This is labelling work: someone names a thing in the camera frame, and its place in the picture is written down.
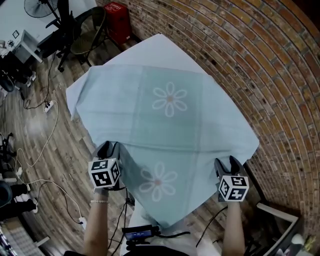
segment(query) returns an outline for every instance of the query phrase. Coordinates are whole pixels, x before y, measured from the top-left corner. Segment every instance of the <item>display screen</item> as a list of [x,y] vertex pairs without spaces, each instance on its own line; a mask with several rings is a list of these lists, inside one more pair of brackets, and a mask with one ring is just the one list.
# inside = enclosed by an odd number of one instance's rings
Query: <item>display screen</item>
[[136,240],[140,238],[152,237],[152,233],[151,230],[146,230],[140,232],[125,233],[124,236],[127,240]]

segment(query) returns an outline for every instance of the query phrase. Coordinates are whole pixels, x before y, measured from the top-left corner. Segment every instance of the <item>flower pattern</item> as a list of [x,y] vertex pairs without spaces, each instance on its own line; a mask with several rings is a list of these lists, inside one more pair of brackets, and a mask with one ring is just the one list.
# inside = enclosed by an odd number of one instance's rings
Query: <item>flower pattern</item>
[[154,202],[159,202],[163,193],[168,196],[173,196],[176,189],[168,184],[175,181],[178,174],[175,171],[165,173],[165,165],[163,162],[157,162],[154,166],[154,174],[151,174],[145,169],[141,170],[141,176],[147,180],[139,186],[141,193],[151,193],[151,199]]
[[154,88],[153,94],[158,96],[153,104],[152,108],[154,110],[159,110],[165,108],[164,113],[168,118],[172,118],[175,115],[175,107],[180,111],[186,111],[187,105],[181,100],[187,96],[186,90],[178,90],[175,92],[175,85],[173,82],[168,82],[166,84],[166,90],[161,88]]

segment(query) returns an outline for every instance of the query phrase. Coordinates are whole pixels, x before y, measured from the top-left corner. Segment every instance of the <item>shoe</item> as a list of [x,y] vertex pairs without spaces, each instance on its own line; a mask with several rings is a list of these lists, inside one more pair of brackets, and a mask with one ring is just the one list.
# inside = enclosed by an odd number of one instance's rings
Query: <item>shoe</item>
[[32,76],[30,77],[31,81],[33,82],[37,78],[37,73],[35,71],[32,71]]
[[25,83],[25,85],[27,87],[29,87],[31,85],[31,78],[30,77],[28,77],[28,81]]
[[38,201],[35,198],[33,198],[32,202],[35,204],[35,209],[32,210],[32,212],[36,214],[38,212]]

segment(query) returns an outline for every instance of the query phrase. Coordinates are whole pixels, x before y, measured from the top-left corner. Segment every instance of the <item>red crate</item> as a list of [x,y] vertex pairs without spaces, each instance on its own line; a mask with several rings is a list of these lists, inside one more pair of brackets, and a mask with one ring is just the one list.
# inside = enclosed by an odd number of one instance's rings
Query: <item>red crate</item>
[[118,45],[122,45],[130,38],[132,33],[128,9],[117,2],[108,3],[104,8],[109,36]]

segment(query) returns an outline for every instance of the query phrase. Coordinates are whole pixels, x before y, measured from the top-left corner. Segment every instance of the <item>forearm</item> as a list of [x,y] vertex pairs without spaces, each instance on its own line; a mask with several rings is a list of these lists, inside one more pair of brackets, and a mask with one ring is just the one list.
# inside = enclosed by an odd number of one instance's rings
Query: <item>forearm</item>
[[[93,200],[107,201],[108,197],[95,193]],[[106,256],[108,252],[108,204],[93,202],[84,233],[83,254]]]
[[245,253],[245,237],[238,202],[229,202],[223,238],[222,256],[239,256]]

